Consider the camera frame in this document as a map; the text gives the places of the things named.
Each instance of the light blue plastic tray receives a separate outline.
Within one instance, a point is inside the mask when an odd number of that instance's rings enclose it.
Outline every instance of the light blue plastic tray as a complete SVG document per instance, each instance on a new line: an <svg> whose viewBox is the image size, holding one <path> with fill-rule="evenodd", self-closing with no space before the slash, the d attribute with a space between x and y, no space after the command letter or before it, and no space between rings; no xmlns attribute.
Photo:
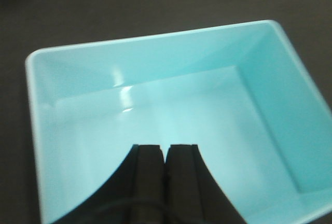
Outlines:
<svg viewBox="0 0 332 224"><path fill-rule="evenodd" d="M332 209L331 114L273 21L40 49L26 71L43 224L132 144L198 144L249 224Z"/></svg>

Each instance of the plastic bin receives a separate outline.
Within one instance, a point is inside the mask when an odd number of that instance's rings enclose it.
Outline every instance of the plastic bin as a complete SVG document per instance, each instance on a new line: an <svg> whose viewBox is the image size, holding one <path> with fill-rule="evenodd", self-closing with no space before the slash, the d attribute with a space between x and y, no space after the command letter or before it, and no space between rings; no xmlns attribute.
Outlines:
<svg viewBox="0 0 332 224"><path fill-rule="evenodd" d="M249 224L332 209L331 113L273 21L40 49L26 72L43 224L133 144L198 144Z"/></svg>

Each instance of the black cable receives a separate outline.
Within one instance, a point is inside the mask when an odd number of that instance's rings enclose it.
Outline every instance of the black cable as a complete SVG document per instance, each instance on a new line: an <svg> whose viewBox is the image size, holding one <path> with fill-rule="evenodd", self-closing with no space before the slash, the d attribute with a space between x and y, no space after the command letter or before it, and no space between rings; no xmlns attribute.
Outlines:
<svg viewBox="0 0 332 224"><path fill-rule="evenodd" d="M94 221L96 221L97 219L105 217L113 211L119 209L131 208L132 206L135 205L145 205L156 208L162 211L169 218L171 223L174 224L209 224L204 220L190 220L190 221L184 220L181 216L179 216L177 213L175 213L173 210L171 210L161 202L152 199L143 199L143 198L125 198L122 200L117 200L104 204L99 208L97 208L92 215L87 216L84 219L81 219L79 224L93 224Z"/></svg>

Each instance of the dark gray table surface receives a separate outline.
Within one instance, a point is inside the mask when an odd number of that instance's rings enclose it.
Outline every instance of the dark gray table surface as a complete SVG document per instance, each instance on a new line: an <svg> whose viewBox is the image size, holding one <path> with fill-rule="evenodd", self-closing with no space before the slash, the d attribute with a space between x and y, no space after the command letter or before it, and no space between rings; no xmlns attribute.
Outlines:
<svg viewBox="0 0 332 224"><path fill-rule="evenodd" d="M38 223L24 60L42 47L280 22L332 106L332 0L0 0L0 223ZM332 223L331 215L315 223Z"/></svg>

